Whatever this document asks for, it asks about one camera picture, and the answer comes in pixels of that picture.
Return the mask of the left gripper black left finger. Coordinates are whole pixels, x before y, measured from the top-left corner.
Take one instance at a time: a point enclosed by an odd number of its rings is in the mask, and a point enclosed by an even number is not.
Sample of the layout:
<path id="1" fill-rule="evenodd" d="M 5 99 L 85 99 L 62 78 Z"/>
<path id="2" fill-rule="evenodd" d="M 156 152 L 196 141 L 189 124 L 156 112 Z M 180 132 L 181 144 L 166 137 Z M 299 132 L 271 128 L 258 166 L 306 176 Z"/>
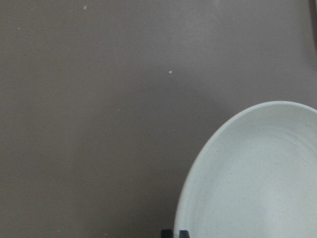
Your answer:
<path id="1" fill-rule="evenodd" d="M 161 238 L 174 238 L 173 230 L 171 229 L 161 230 Z"/>

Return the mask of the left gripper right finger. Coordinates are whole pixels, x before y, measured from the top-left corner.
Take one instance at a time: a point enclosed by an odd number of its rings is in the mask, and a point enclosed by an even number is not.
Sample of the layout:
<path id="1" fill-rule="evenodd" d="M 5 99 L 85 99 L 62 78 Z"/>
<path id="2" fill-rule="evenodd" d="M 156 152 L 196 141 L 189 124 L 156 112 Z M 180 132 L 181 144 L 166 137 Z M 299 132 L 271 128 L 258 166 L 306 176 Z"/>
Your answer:
<path id="1" fill-rule="evenodd" d="M 180 230 L 179 238 L 190 238 L 189 232 L 187 230 Z"/>

